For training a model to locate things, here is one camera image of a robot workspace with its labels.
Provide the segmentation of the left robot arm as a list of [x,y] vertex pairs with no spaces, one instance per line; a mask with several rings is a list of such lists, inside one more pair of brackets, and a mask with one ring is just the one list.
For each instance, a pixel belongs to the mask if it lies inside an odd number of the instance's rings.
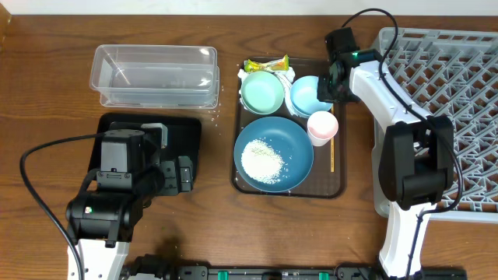
[[68,278],[117,279],[134,227],[152,200],[193,189],[189,156],[168,156],[162,123],[117,122],[100,140],[100,164],[91,169],[66,208]]

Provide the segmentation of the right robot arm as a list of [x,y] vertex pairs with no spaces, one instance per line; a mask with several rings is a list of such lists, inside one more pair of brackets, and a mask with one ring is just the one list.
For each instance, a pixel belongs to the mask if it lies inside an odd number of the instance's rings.
[[375,119],[372,152],[377,185],[388,201],[388,230],[378,255],[385,279],[421,278],[420,254],[428,221],[454,182],[454,129],[446,116],[418,106],[389,72],[385,56],[360,50],[343,27],[324,39],[330,67],[317,98],[363,102]]

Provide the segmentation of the light blue bowl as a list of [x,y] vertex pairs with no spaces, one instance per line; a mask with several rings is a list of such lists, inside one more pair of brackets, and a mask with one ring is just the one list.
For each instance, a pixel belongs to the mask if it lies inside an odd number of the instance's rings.
[[301,117],[309,118],[318,111],[330,111],[331,103],[321,102],[317,98],[318,77],[307,75],[297,79],[290,90],[290,100]]

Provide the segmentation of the pink cup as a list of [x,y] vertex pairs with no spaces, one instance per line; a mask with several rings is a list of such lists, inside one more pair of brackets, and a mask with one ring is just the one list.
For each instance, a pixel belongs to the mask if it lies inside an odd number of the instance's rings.
[[338,120],[329,111],[318,111],[307,120],[307,134],[313,146],[323,146],[338,133]]

